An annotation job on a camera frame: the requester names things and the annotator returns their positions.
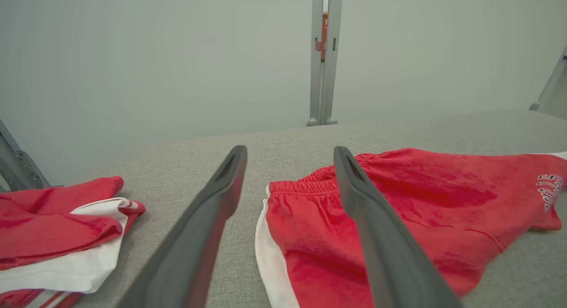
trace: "white partition panel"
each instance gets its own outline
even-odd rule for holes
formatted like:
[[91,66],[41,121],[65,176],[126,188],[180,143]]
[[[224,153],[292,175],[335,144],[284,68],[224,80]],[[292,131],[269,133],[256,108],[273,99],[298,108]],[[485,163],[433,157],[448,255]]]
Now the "white partition panel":
[[343,0],[332,116],[528,109],[567,45],[567,0]]
[[0,116],[54,184],[117,150],[304,126],[311,0],[0,0]]

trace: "printed lettering on shorts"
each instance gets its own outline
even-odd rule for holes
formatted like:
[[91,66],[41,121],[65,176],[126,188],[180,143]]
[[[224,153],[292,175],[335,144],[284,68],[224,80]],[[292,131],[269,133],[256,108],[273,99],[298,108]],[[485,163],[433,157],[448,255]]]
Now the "printed lettering on shorts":
[[540,175],[537,180],[535,185],[539,187],[537,191],[545,202],[545,213],[547,213],[557,201],[557,195],[563,188],[563,178],[559,175]]

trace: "red fabric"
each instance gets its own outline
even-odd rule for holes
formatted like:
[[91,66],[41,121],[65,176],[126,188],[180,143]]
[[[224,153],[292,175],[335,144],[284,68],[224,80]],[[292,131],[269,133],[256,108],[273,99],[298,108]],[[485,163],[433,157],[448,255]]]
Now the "red fabric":
[[[567,160],[556,156],[407,148],[356,160],[458,296],[528,229],[561,229],[553,204]],[[357,228],[342,209],[334,167],[270,183],[269,190],[268,227],[299,305],[373,307]]]
[[106,217],[71,215],[73,209],[114,197],[121,177],[71,187],[0,194],[0,270],[85,250],[120,236],[122,227]]

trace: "elastic waistband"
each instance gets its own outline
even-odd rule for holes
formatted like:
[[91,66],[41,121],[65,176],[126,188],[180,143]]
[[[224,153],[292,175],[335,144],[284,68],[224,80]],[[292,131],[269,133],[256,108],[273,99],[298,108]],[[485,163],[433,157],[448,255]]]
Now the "elastic waistband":
[[270,195],[275,193],[321,194],[338,191],[336,179],[326,181],[277,181],[269,185]]

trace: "red and white garment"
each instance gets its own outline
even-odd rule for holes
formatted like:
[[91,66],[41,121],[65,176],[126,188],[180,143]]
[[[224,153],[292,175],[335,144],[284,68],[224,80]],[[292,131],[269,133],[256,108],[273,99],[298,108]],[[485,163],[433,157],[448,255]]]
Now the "red and white garment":
[[[458,296],[529,229],[559,230],[567,152],[514,156],[406,148],[356,160]],[[269,184],[256,258],[272,307],[373,307],[356,224],[334,167]]]
[[121,177],[0,195],[0,306],[66,308],[115,269],[142,203]]

